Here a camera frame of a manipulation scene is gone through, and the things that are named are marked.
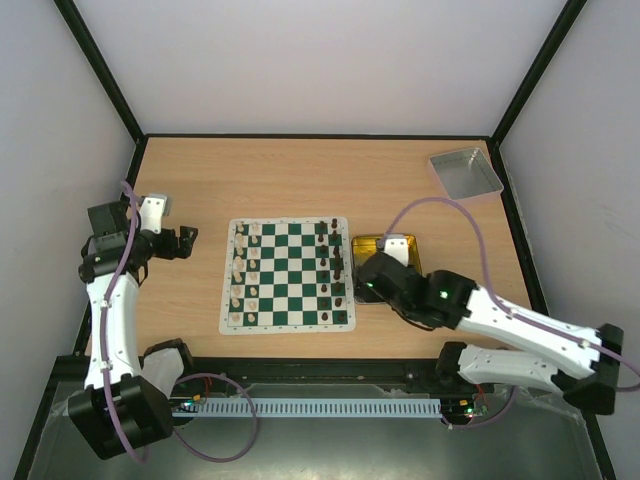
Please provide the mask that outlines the green white chess board mat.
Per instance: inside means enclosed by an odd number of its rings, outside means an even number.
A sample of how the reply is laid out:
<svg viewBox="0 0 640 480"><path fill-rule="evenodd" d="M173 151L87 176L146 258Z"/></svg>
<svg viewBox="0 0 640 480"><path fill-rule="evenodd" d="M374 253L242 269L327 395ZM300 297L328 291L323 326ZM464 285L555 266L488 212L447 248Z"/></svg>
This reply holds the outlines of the green white chess board mat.
<svg viewBox="0 0 640 480"><path fill-rule="evenodd" d="M343 216L229 222L219 332L346 333L356 327L348 220Z"/></svg>

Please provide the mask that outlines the silver square metal tin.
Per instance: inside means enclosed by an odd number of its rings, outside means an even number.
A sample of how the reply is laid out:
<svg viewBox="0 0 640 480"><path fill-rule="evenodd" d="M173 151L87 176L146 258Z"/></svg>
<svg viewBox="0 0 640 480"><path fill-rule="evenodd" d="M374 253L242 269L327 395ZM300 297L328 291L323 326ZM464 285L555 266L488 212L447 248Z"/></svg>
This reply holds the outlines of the silver square metal tin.
<svg viewBox="0 0 640 480"><path fill-rule="evenodd" d="M428 160L433 175L451 200L468 202L499 196L504 186L479 147L436 154Z"/></svg>

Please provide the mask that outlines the black aluminium frame rail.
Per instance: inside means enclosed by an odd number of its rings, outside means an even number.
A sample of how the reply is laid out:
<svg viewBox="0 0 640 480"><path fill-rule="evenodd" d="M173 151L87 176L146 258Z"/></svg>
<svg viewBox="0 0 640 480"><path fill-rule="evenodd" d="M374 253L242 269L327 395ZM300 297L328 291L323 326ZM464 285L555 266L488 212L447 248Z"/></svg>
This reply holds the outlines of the black aluminium frame rail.
<svg viewBox="0 0 640 480"><path fill-rule="evenodd" d="M518 385L550 391L557 367L521 352L482 351L471 365L436 359L268 359L196 357L185 369L224 374L243 386L251 384L371 384L409 393L451 396L476 391L477 383Z"/></svg>

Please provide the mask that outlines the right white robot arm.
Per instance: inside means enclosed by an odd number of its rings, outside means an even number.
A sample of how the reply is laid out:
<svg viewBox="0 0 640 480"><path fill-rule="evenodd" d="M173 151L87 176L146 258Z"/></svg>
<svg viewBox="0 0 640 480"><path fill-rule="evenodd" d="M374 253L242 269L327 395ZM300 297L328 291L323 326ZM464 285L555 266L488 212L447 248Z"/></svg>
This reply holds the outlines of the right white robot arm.
<svg viewBox="0 0 640 480"><path fill-rule="evenodd" d="M356 276L413 325L461 330L509 345L507 351L462 345L457 355L445 348L436 367L443 389L502 383L558 394L591 414L614 413L621 328L561 322L497 297L457 273L421 275L383 252L367 259Z"/></svg>

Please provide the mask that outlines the gold metal tin tray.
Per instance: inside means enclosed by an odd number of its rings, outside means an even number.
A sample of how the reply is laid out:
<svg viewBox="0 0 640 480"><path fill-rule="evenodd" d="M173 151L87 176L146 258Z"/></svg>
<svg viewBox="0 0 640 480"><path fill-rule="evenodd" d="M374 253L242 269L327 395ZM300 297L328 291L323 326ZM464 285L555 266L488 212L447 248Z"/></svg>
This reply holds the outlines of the gold metal tin tray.
<svg viewBox="0 0 640 480"><path fill-rule="evenodd" d="M416 272L422 272L422 266L418 251L417 239L414 235L402 234L409 242L410 259L409 267ZM361 235L354 236L351 240L352 254L352 276L354 287L354 298L357 304L381 304L382 300L357 278L358 270L361 266L379 250L380 235Z"/></svg>

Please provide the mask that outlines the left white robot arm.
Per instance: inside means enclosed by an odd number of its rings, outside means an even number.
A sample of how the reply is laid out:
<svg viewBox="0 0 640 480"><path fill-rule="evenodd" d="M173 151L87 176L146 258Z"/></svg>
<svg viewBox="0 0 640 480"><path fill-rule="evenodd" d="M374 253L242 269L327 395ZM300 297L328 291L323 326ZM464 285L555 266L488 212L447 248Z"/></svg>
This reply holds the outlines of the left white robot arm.
<svg viewBox="0 0 640 480"><path fill-rule="evenodd" d="M103 460L172 434L171 393L193 368L181 339L137 350L137 300L149 261L188 258L198 235L194 227L163 227L170 204L168 196L150 194L134 215L126 201L88 210L92 234L81 251L79 277L91 307L91 358L68 414Z"/></svg>

